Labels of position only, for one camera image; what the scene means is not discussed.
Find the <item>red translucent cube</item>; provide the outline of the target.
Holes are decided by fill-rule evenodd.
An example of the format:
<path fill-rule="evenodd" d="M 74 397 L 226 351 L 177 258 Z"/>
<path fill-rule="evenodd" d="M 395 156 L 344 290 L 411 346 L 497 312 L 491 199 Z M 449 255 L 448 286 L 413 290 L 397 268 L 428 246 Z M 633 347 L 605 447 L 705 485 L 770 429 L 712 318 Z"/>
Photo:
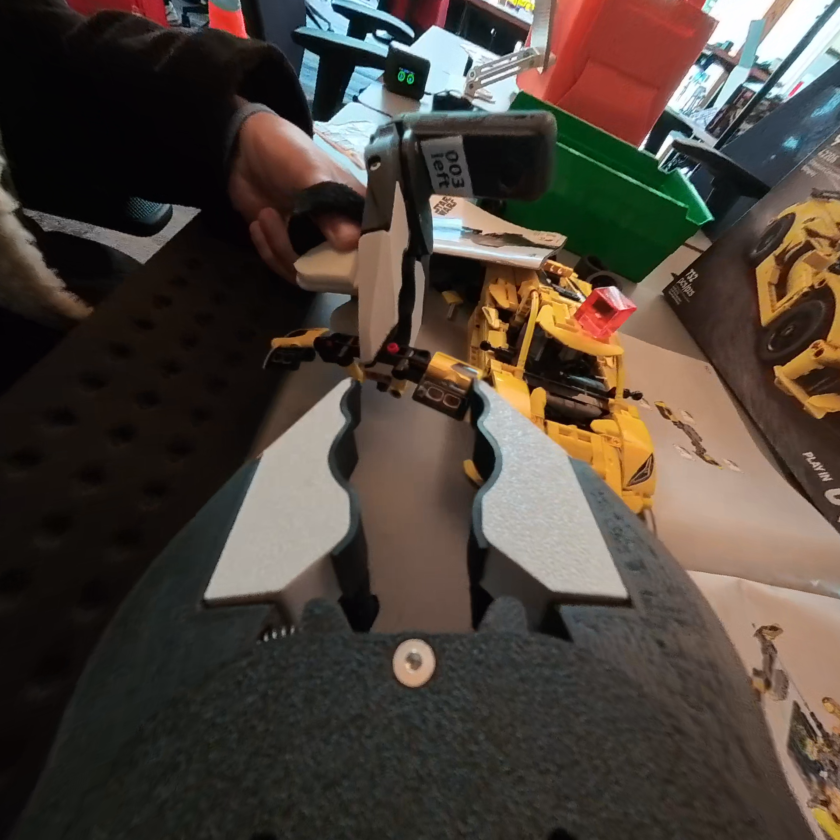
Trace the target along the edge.
<path fill-rule="evenodd" d="M 574 320 L 589 336 L 605 342 L 636 310 L 637 305 L 620 288 L 595 287 L 574 313 Z"/>

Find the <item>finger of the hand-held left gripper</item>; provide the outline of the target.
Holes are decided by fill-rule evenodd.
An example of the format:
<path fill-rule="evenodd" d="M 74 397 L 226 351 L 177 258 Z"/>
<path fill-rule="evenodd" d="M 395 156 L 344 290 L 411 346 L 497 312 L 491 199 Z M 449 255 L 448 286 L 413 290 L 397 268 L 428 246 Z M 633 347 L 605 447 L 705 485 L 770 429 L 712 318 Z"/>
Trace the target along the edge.
<path fill-rule="evenodd" d="M 426 273 L 416 250 L 399 182 L 368 181 L 356 267 L 363 364 L 372 364 L 389 343 L 406 347 L 417 340 Z"/>

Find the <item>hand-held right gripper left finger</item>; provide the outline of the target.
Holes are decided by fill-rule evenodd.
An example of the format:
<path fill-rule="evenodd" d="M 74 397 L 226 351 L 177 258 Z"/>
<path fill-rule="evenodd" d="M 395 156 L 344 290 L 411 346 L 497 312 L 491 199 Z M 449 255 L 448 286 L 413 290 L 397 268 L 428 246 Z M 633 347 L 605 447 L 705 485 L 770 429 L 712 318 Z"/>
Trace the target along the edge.
<path fill-rule="evenodd" d="M 361 384 L 342 380 L 257 458 L 207 606 L 269 604 L 299 623 L 306 604 L 326 599 L 355 632 L 371 630 L 380 604 L 350 481 L 360 420 Z"/>

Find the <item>red plastic bin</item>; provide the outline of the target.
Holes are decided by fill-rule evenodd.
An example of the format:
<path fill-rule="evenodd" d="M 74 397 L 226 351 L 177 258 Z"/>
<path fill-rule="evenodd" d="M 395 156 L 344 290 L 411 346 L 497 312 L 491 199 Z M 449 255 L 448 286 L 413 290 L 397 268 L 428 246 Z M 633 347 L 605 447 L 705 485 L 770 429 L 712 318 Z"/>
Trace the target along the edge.
<path fill-rule="evenodd" d="M 553 2 L 544 71 L 518 75 L 521 91 L 639 146 L 718 21 L 702 1 Z"/>

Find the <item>person's fleece jacket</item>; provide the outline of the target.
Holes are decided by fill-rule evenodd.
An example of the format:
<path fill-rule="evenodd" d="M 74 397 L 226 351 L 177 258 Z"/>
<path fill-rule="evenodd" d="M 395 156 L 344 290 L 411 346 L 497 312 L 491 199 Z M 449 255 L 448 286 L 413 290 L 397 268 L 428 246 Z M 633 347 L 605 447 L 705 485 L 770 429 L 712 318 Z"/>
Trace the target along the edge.
<path fill-rule="evenodd" d="M 2 308 L 47 327 L 69 329 L 86 319 L 92 308 L 47 265 L 20 210 L 1 154 Z"/>

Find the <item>black office chair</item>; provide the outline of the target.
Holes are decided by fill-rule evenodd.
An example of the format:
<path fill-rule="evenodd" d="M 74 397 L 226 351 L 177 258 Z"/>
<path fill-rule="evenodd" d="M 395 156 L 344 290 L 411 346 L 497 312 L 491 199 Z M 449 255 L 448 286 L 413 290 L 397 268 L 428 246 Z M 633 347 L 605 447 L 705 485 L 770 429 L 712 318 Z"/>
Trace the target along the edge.
<path fill-rule="evenodd" d="M 383 70 L 392 43 L 411 45 L 416 35 L 400 18 L 356 1 L 306 1 L 308 23 L 291 33 L 296 46 L 318 58 L 311 100 L 314 120 L 325 122 L 343 106 L 353 73 Z"/>

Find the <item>yellow brick sports car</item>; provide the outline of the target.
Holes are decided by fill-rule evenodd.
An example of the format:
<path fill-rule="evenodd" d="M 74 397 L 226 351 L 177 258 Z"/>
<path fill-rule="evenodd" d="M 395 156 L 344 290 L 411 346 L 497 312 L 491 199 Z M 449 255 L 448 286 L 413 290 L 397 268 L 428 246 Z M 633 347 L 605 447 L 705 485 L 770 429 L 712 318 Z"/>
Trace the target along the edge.
<path fill-rule="evenodd" d="M 468 362 L 566 453 L 642 517 L 653 510 L 655 448 L 626 388 L 624 349 L 585 333 L 574 313 L 593 288 L 574 269 L 488 266 L 469 319 Z"/>

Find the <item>white paper sheets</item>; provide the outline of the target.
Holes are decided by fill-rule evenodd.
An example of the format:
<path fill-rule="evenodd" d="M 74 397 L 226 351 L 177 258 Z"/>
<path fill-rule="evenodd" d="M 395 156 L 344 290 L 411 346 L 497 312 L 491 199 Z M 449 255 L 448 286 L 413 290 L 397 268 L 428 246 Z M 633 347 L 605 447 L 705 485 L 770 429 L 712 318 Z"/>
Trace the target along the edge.
<path fill-rule="evenodd" d="M 436 93 L 453 92 L 458 96 L 463 94 L 468 74 L 468 59 L 477 67 L 498 58 L 492 52 L 439 27 L 431 27 L 419 36 L 409 49 L 415 55 L 429 60 L 430 64 L 426 92 L 418 106 L 423 111 L 432 109 L 433 96 Z M 476 105 L 479 109 L 490 112 L 504 112 L 509 110 L 518 92 L 515 77 L 502 80 L 484 89 L 476 100 Z"/>

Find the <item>black car picture box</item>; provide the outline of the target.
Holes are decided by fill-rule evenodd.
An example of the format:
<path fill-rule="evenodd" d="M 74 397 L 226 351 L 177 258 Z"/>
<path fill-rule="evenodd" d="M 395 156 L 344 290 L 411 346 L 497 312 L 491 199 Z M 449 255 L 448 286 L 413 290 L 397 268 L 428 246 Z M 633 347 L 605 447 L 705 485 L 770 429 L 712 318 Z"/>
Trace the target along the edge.
<path fill-rule="evenodd" d="M 664 298 L 824 519 L 839 519 L 838 64 L 724 151 L 769 187 Z"/>

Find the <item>white metal stand arms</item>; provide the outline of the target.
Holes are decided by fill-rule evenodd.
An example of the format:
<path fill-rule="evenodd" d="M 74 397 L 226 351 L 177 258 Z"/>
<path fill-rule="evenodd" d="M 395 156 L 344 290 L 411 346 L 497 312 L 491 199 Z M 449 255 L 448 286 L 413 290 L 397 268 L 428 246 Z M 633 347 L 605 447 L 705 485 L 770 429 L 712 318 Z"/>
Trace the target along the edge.
<path fill-rule="evenodd" d="M 550 69 L 557 60 L 552 51 L 554 17 L 554 1 L 536 1 L 528 43 L 504 56 L 472 66 L 465 78 L 465 97 L 471 101 L 490 101 L 492 95 L 485 92 L 490 86 L 529 70 L 543 74 Z"/>

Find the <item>open white instruction booklet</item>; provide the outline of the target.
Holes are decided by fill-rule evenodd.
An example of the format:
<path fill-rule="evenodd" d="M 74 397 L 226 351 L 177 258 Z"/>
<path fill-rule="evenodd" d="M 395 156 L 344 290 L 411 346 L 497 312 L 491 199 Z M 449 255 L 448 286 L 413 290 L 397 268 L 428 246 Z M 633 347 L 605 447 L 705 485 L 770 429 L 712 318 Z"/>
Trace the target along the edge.
<path fill-rule="evenodd" d="M 623 336 L 657 463 L 659 539 L 726 628 L 815 838 L 838 838 L 838 534 L 753 439 L 709 363 Z"/>

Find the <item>black toy tyre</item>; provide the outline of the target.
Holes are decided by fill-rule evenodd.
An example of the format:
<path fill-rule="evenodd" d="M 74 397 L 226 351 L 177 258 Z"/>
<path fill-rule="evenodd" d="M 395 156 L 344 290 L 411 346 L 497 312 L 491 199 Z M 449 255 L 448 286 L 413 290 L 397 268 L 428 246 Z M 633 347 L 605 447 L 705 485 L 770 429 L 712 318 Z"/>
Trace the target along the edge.
<path fill-rule="evenodd" d="M 609 270 L 606 264 L 594 255 L 586 255 L 579 259 L 574 271 L 581 280 L 587 282 L 593 289 L 604 287 L 620 287 L 623 279 Z"/>

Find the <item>yellow black brick subassembly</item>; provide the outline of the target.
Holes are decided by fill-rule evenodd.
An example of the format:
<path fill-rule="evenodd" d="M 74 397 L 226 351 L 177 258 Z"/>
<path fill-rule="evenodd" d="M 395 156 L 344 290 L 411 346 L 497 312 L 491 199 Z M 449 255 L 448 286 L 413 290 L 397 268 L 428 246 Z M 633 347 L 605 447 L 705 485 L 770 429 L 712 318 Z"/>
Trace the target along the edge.
<path fill-rule="evenodd" d="M 410 392 L 415 402 L 458 421 L 466 417 L 474 383 L 481 378 L 477 369 L 447 353 L 394 341 L 363 362 L 359 336 L 326 328 L 298 329 L 274 338 L 262 366 L 297 371 L 316 359 L 339 366 L 356 382 L 372 382 L 378 392 L 394 398 Z"/>

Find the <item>green plastic bin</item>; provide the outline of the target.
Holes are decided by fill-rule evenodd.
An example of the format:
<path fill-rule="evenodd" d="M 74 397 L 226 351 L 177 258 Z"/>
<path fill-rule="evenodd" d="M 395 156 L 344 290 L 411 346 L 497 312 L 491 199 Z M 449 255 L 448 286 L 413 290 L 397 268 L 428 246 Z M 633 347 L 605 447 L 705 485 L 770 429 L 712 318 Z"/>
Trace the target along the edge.
<path fill-rule="evenodd" d="M 527 92 L 510 105 L 533 109 L 557 123 L 553 181 L 537 201 L 507 200 L 500 215 L 508 222 L 564 235 L 571 253 L 638 283 L 713 220 L 680 171 L 663 171 L 650 153 Z"/>

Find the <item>person's left hand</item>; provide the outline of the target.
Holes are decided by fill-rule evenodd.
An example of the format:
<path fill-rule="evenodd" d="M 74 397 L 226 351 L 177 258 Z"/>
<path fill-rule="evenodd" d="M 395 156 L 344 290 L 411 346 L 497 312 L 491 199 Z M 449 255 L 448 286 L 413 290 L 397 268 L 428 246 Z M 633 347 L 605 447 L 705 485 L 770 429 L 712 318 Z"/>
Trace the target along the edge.
<path fill-rule="evenodd" d="M 365 193 L 363 184 L 299 127 L 274 113 L 247 118 L 238 134 L 228 194 L 259 256 L 291 283 L 298 258 L 288 236 L 291 211 L 300 192 L 323 182 Z"/>

